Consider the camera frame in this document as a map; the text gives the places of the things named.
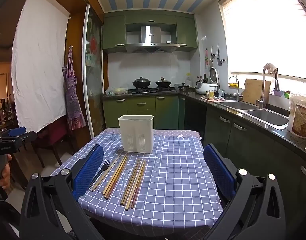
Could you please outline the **person left hand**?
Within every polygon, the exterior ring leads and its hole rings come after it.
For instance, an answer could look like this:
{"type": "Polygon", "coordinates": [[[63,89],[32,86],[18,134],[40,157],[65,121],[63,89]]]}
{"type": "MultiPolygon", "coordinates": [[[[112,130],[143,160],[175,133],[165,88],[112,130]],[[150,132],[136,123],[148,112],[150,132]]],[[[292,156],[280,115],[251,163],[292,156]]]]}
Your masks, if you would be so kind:
{"type": "Polygon", "coordinates": [[[11,177],[11,171],[9,166],[9,161],[12,160],[12,156],[10,154],[7,154],[7,163],[2,171],[1,179],[0,179],[0,186],[7,190],[10,186],[10,177],[11,177]]]}

